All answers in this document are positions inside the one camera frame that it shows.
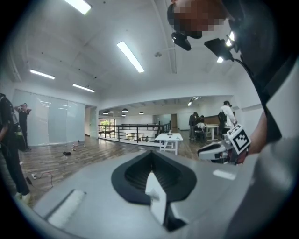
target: shoe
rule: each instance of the shoe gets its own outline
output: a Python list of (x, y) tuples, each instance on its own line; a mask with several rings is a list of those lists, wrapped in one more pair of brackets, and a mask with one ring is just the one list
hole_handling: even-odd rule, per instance
[(22, 193), (17, 192), (14, 197), (17, 198), (17, 199), (21, 199), (22, 198)]
[(28, 204), (29, 204), (29, 201), (30, 201), (30, 198), (31, 198), (31, 194), (28, 193), (28, 194), (22, 196), (22, 201), (23, 201), (25, 204), (28, 205)]

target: black metal railing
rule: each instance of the black metal railing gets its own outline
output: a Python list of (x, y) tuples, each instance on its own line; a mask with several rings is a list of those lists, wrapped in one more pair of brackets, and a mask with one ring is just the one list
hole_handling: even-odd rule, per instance
[(123, 125), (99, 125), (99, 136), (141, 142), (155, 142), (155, 138), (162, 133), (168, 133), (171, 122), (168, 124), (123, 124)]

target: white desk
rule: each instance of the white desk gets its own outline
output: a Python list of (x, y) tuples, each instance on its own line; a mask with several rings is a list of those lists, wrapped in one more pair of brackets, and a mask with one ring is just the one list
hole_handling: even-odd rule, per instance
[[(178, 141), (183, 141), (181, 134), (179, 133), (170, 133), (169, 134), (159, 134), (155, 140), (159, 141), (160, 151), (175, 151), (175, 154), (178, 155)], [(168, 142), (171, 142), (171, 148), (167, 148)]]
[(218, 135), (218, 133), (219, 133), (219, 132), (218, 132), (218, 130), (219, 130), (218, 127), (219, 127), (219, 126), (218, 126), (218, 125), (206, 125), (205, 127), (206, 127), (206, 128), (210, 128), (210, 129), (212, 129), (212, 132), (211, 132), (211, 133), (212, 133), (212, 139), (211, 139), (211, 140), (208, 140), (208, 141), (213, 141), (213, 140), (215, 140), (215, 139), (214, 139), (214, 128), (217, 128), (217, 135)]

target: wooden floor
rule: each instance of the wooden floor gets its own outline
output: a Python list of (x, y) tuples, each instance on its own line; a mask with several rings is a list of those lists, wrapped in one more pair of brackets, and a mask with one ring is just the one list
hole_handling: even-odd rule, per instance
[[(189, 131), (179, 131), (178, 133), (181, 133), (184, 139), (178, 144), (178, 155), (191, 160), (199, 160), (197, 150), (205, 144), (190, 141), (188, 139)], [(40, 146), (32, 147), (32, 150), (26, 153), (20, 152), (20, 161), (24, 162), (22, 164), (24, 176), (28, 176), (34, 186), (29, 185), (31, 192), (30, 206), (33, 206), (51, 188), (50, 174), (43, 174), (39, 178), (44, 172), (51, 172), (53, 176), (52, 184), (55, 187), (60, 181), (86, 165), (140, 150), (159, 150), (156, 147), (144, 147), (86, 137), (85, 147), (81, 144), (76, 151), (71, 153), (71, 156), (64, 156), (63, 151), (71, 151), (71, 147), (72, 144)], [(8, 190), (15, 194), (15, 185), (6, 168), (2, 154), (0, 154), (0, 166)], [(36, 173), (38, 179), (33, 180), (31, 173)]]

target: table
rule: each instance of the table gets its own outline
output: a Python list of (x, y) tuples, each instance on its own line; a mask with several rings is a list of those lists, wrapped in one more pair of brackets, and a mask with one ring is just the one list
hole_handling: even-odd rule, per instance
[[(160, 144), (160, 151), (175, 151), (175, 154), (178, 155), (178, 141), (183, 141), (183, 138), (181, 134), (174, 133), (174, 134), (159, 134), (155, 140), (159, 141)], [(168, 142), (171, 142), (171, 148), (166, 148), (168, 145)]]
[(219, 126), (218, 126), (218, 125), (206, 125), (205, 127), (206, 127), (206, 128), (210, 128), (210, 129), (212, 129), (212, 139), (211, 139), (211, 140), (208, 140), (208, 141), (213, 141), (213, 140), (215, 140), (215, 139), (214, 139), (214, 128), (217, 128), (217, 135), (218, 135), (218, 133), (219, 133)]

